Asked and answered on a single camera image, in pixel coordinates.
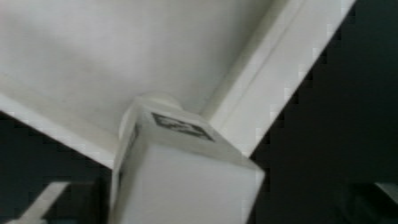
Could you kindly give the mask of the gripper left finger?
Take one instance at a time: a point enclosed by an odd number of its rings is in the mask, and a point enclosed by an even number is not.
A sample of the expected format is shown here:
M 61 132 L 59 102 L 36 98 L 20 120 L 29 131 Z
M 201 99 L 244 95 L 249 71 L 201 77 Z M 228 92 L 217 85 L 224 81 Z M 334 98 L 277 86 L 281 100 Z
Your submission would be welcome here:
M 94 182 L 52 182 L 14 224 L 98 224 Z

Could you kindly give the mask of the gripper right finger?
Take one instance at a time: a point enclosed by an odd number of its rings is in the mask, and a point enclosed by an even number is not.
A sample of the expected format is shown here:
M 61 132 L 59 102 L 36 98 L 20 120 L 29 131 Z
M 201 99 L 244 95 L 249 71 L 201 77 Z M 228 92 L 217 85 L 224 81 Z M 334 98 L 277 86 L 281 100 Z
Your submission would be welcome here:
M 398 224 L 398 184 L 352 183 L 340 192 L 336 224 Z

